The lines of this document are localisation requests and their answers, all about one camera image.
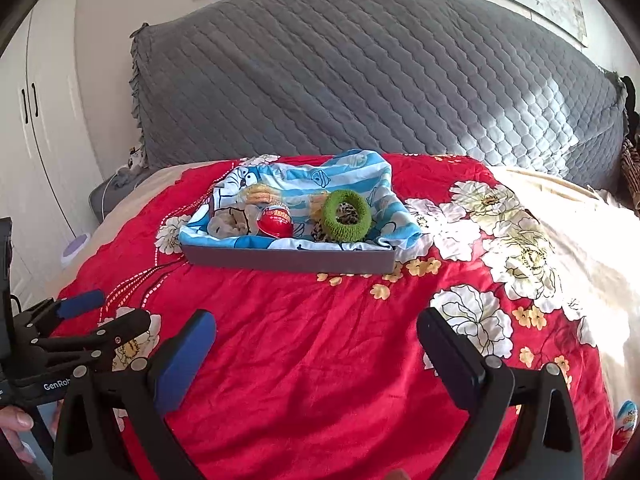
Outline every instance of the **human hand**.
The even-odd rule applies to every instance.
[[[7,406],[0,410],[0,430],[9,441],[20,460],[32,463],[35,460],[32,452],[24,447],[18,433],[29,431],[33,427],[33,420],[23,410],[15,406]]]
[[[411,478],[402,469],[395,469],[389,472],[383,480],[411,480]]]
[[[60,424],[60,412],[62,411],[62,403],[64,400],[59,400],[58,405],[56,406],[56,410],[53,412],[53,418],[51,419],[51,425],[49,427],[51,433],[53,434],[53,438],[58,434],[58,426]]]

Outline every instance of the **red plastic egg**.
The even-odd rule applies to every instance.
[[[285,205],[270,205],[257,221],[258,229],[273,238],[293,238],[293,222]]]

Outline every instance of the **white wardrobe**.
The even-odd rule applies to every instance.
[[[0,217],[13,220],[12,293],[44,297],[66,245],[93,233],[102,178],[86,130],[74,52],[76,0],[40,0],[0,57]]]

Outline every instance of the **blue foam pad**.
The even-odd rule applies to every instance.
[[[58,317],[71,319],[104,305],[104,293],[101,290],[91,290],[60,303]]]
[[[154,403],[161,416],[178,409],[216,339],[213,314],[199,310],[195,316],[188,333],[178,334],[182,342],[156,379]]]

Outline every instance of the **black door handle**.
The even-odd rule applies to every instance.
[[[31,88],[33,88],[33,101],[36,105],[36,117],[38,116],[38,96],[36,95],[36,85],[35,83],[31,83]]]
[[[24,105],[24,124],[29,124],[29,112],[27,111],[27,96],[22,89],[22,104]]]

